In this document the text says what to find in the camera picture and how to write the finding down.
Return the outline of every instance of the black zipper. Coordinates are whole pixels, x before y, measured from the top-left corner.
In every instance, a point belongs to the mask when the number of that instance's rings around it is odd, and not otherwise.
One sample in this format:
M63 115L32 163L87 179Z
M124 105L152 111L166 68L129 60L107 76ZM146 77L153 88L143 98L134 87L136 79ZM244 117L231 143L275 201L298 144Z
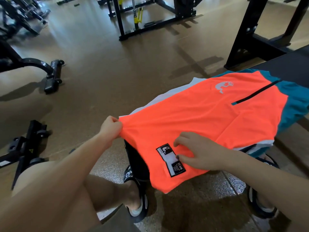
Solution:
M243 99L241 99L241 100L238 100L238 101L236 101L236 102L233 102L232 105L236 105L236 104L242 103L242 102L244 102L244 101L246 101L246 100L248 100L248 99L250 99L250 98L253 98L255 95L257 95L257 94L263 92L264 90L266 90L266 89L272 87L273 85L277 84L277 83L280 82L280 81L282 81L282 80L276 80L276 81L270 83L269 85L266 85L266 86L264 86L263 88L259 89L258 91L254 92L253 94L249 95L248 97L245 97L245 98L243 98Z

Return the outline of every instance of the person's left hand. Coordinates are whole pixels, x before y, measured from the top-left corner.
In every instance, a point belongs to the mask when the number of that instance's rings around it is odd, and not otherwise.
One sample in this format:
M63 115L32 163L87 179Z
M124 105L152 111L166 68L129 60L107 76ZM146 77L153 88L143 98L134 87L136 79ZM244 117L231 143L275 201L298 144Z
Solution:
M121 129L122 123L115 117L109 116L103 122L99 135L104 138L108 146L111 146L112 141L119 136Z

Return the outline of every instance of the hand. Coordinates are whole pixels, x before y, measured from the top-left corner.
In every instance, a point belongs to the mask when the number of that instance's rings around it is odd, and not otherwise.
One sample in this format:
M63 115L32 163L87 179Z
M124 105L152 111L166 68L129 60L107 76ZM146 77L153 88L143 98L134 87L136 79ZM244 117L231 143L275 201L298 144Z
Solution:
M115 117L109 116L103 122L99 135L104 138L108 146L112 145L112 141L118 137L122 129L122 123Z
M228 157L234 152L193 132L182 132L174 141L174 147L179 144L186 146L194 154L193 158L178 155L179 160L197 169L223 170Z

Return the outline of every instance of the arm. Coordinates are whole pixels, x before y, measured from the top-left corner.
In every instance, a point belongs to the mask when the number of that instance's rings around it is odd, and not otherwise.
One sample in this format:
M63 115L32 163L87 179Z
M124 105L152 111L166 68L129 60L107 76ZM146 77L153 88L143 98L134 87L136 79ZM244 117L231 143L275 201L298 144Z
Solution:
M180 161L207 170L224 170L249 184L292 221L309 229L309 180L284 172L251 156L229 150L196 133L183 132L174 146L188 147L194 158Z
M53 221L61 219L62 211L121 129L121 122L108 117L97 135L13 196L0 209L0 231L55 231Z

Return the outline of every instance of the shiny floor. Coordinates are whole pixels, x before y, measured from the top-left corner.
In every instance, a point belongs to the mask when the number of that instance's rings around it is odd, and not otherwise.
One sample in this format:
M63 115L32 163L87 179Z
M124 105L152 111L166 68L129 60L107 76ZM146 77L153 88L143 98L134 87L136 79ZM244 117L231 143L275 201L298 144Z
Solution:
M36 119L52 130L41 156L61 160L95 135L108 115L129 114L193 77L208 78L225 71L223 65L248 5L247 0L203 0L195 21L119 42L116 21L110 20L107 7L100 8L96 0L76 0L62 6L52 0L45 3L52 11L48 27L38 37L14 39L11 44L25 58L63 59L64 83L57 93L47 96L42 92L45 74L40 69L0 74L0 155L6 153L14 137L26 132L29 121ZM292 6L267 4L257 33L267 38L282 34L294 10ZM145 8L143 22L169 15L153 5ZM131 15L123 19L126 28L132 27ZM306 14L291 48L309 44L308 23ZM295 124L279 138L309 164L309 137L302 127ZM304 176L276 147L269 154L284 170ZM116 140L92 173L121 183L127 165L123 140ZM0 198L10 196L16 166L0 169ZM247 203L245 187L234 176L217 171L186 181L169 194L150 189L149 216L137 226L148 232L296 231L296 225L282 214L272 220L257 218Z

